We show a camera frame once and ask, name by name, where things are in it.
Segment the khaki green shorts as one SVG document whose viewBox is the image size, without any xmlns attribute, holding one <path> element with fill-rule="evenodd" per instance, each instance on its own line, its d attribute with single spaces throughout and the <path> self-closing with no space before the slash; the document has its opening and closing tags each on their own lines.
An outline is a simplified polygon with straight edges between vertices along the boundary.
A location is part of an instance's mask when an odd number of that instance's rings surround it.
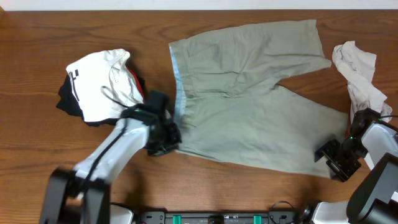
<svg viewBox="0 0 398 224">
<path fill-rule="evenodd" d="M 315 151 L 343 139 L 348 117 L 280 86 L 329 68 L 316 21 L 248 24 L 169 45 L 180 153 L 330 178 Z"/>
</svg>

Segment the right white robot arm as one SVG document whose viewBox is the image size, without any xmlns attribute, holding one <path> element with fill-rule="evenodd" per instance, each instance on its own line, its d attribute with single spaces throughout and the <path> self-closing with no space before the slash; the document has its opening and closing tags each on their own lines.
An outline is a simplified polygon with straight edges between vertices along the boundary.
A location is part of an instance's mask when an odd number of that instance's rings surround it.
<svg viewBox="0 0 398 224">
<path fill-rule="evenodd" d="M 319 202 L 303 212 L 302 223 L 397 223 L 397 128 L 370 108 L 355 112 L 350 137 L 327 141 L 315 151 L 335 178 L 345 182 L 366 160 L 370 173 L 347 202 Z"/>
</svg>

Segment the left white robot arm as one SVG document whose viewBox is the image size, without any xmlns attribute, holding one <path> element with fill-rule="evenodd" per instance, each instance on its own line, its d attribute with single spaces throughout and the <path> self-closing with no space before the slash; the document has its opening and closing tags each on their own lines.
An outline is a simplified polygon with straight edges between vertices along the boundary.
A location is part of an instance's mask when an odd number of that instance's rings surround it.
<svg viewBox="0 0 398 224">
<path fill-rule="evenodd" d="M 50 175 L 39 222 L 133 223 L 134 212 L 110 202 L 111 185 L 135 153 L 163 156 L 178 148 L 181 134 L 167 111 L 169 96 L 157 90 L 145 103 L 122 111 L 111 134 L 73 169 Z"/>
</svg>

